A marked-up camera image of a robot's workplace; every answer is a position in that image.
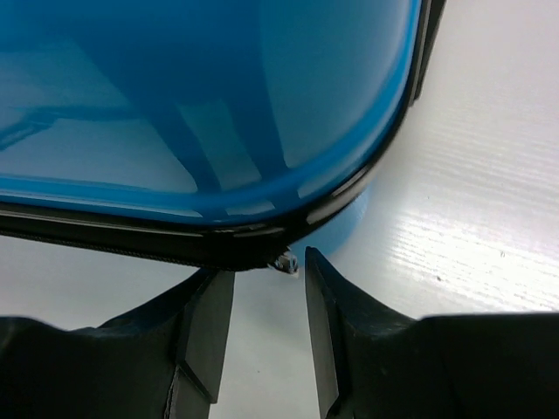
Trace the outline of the blue kids suitcase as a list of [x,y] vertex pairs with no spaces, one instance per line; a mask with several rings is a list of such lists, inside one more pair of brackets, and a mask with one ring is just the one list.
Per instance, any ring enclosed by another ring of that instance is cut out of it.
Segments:
[[1,232],[294,271],[421,93],[442,1],[4,1]]

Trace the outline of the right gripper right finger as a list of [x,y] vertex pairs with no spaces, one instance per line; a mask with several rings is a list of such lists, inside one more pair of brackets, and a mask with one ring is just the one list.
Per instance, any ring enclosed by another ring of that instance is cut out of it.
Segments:
[[305,259],[321,417],[557,417],[556,313],[412,319]]

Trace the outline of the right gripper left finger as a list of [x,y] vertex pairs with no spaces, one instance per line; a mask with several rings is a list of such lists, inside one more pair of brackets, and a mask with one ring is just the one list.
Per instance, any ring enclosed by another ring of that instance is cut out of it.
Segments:
[[97,327],[2,318],[2,417],[207,417],[220,389],[234,279],[198,270]]

